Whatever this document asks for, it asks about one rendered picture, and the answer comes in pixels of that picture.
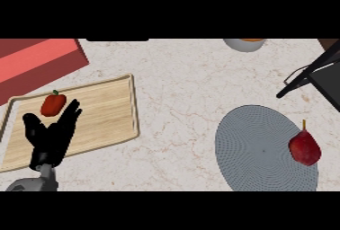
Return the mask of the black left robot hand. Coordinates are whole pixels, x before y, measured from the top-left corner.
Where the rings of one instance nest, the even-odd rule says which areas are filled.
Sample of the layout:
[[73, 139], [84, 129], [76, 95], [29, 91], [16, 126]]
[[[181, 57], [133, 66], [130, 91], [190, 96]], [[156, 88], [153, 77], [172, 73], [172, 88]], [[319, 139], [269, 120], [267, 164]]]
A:
[[82, 112], [78, 106], [79, 102], [72, 100], [59, 120], [48, 127], [32, 113], [25, 113], [22, 116], [25, 137], [32, 144], [29, 168], [35, 171], [44, 164], [57, 167], [62, 162], [72, 140], [75, 122]]

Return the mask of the grey round placemat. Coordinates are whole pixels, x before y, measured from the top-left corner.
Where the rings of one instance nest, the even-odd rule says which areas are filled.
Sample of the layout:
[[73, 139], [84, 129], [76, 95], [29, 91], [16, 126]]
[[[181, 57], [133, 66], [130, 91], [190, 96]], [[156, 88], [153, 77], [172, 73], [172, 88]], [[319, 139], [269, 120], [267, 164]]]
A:
[[215, 129], [215, 162], [233, 191], [314, 191], [317, 165], [291, 157], [288, 142], [300, 128], [273, 109], [242, 105]]

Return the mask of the dark red cupcake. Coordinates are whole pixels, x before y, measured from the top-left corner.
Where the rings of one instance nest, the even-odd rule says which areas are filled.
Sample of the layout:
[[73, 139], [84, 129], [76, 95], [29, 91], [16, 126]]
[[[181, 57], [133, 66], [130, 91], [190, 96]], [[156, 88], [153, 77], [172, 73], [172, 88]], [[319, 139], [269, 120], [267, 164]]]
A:
[[313, 165], [320, 159], [320, 147], [313, 136], [303, 128], [288, 142], [292, 159], [305, 166]]

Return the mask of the black tiered shelf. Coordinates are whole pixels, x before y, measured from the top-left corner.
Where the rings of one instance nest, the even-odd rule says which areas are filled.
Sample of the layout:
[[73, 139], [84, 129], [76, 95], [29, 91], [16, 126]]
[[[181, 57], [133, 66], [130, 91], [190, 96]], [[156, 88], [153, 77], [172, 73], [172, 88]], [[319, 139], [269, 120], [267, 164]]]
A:
[[340, 112], [340, 39], [317, 39], [323, 52], [313, 62], [297, 68], [301, 73], [277, 92], [280, 98], [289, 91], [311, 84], [323, 98]]

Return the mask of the red bell pepper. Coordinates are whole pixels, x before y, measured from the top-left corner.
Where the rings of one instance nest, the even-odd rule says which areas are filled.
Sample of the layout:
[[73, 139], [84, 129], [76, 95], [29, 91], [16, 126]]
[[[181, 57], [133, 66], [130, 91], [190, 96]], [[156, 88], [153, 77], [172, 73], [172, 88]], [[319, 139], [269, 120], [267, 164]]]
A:
[[45, 117], [54, 117], [59, 114], [65, 103], [66, 96], [60, 94], [57, 90], [54, 90], [53, 93], [47, 95], [44, 103], [41, 105], [41, 115]]

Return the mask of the pale wooden tray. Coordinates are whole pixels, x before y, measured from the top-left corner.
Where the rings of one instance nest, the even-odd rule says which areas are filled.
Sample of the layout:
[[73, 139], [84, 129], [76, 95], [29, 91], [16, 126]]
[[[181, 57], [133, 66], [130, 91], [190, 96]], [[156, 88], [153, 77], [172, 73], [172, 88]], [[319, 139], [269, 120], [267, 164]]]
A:
[[[138, 136], [134, 77], [125, 74], [109, 80], [59, 91], [70, 102], [79, 102], [82, 113], [75, 124], [65, 156], [78, 155], [116, 145]], [[25, 138], [22, 115], [33, 113], [48, 126], [59, 117], [44, 117], [39, 108], [48, 93], [11, 97], [0, 124], [0, 173], [25, 168], [31, 162], [32, 145]]]

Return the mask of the red box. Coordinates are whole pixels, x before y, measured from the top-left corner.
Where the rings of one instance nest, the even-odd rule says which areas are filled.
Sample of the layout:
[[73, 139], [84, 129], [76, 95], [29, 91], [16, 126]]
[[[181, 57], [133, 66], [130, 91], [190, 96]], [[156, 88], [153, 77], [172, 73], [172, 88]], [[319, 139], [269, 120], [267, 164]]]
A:
[[0, 39], [0, 106], [87, 65], [78, 39]]

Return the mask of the grey bowl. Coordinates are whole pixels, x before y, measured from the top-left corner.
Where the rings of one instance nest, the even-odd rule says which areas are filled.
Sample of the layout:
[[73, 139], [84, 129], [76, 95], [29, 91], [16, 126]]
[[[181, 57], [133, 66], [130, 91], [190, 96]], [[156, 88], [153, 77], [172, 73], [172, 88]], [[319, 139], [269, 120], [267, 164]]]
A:
[[242, 39], [223, 39], [227, 46], [237, 50], [239, 52], [254, 52], [257, 51], [263, 44], [264, 40], [242, 40]]

